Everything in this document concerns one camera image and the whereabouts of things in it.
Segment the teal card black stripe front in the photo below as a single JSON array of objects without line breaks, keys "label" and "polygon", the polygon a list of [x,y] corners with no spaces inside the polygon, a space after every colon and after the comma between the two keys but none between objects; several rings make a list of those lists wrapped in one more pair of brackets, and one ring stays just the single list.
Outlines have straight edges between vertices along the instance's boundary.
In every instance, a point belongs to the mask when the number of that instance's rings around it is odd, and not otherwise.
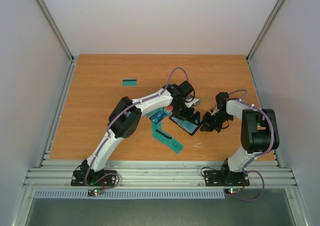
[{"label": "teal card black stripe front", "polygon": [[198,125],[193,124],[189,121],[184,121],[176,118],[174,118],[173,121],[175,121],[180,128],[182,128],[190,135],[193,135],[198,130]]}]

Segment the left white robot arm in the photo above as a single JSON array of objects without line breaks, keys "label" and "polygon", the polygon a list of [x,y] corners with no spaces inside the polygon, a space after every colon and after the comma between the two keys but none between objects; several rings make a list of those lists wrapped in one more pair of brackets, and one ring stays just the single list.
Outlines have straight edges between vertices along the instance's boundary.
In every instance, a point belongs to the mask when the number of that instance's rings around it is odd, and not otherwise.
[{"label": "left white robot arm", "polygon": [[187,80],[180,85],[167,84],[157,92],[138,99],[123,97],[110,114],[100,143],[80,165],[83,180],[89,185],[96,185],[101,180],[110,155],[121,141],[136,131],[142,116],[171,106],[174,117],[193,121],[198,116],[193,108],[197,101],[196,92]]}]

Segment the teal VIP card front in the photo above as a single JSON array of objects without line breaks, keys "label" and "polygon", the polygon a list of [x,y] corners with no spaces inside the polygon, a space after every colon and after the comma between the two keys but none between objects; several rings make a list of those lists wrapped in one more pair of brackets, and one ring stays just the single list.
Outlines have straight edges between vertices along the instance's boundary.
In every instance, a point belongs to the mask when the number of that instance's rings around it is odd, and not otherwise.
[{"label": "teal VIP card front", "polygon": [[167,143],[167,146],[173,150],[176,154],[179,154],[184,146],[178,142],[176,139],[170,139]]}]

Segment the black leather card holder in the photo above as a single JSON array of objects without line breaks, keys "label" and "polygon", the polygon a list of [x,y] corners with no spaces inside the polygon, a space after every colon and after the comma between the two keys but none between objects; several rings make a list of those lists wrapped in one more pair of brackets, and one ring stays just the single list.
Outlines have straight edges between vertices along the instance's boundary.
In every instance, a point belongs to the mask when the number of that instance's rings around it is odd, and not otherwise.
[{"label": "black leather card holder", "polygon": [[169,119],[186,131],[190,136],[193,136],[202,125],[200,116],[200,112],[197,111],[193,114],[191,120],[182,120],[174,116],[170,116]]}]

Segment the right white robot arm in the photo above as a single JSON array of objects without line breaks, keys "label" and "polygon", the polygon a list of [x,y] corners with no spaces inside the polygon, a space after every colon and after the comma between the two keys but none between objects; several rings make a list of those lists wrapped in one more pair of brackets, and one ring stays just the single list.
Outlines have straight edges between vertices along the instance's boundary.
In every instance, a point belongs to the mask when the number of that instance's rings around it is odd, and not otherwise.
[{"label": "right white robot arm", "polygon": [[235,117],[241,120],[241,146],[225,159],[219,171],[221,180],[232,184],[245,176],[249,164],[279,147],[276,114],[272,109],[261,109],[240,98],[230,98],[227,92],[219,93],[215,99],[217,111],[205,113],[200,127],[202,132],[219,133],[225,122]]}]

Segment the long teal card with stripe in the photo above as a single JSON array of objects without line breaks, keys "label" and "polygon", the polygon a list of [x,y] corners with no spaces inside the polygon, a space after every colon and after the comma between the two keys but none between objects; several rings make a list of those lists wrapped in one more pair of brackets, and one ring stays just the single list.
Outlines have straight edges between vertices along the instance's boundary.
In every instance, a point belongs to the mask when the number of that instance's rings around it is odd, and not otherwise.
[{"label": "long teal card with stripe", "polygon": [[173,146],[173,137],[162,130],[162,123],[151,123],[152,137],[168,147]]}]

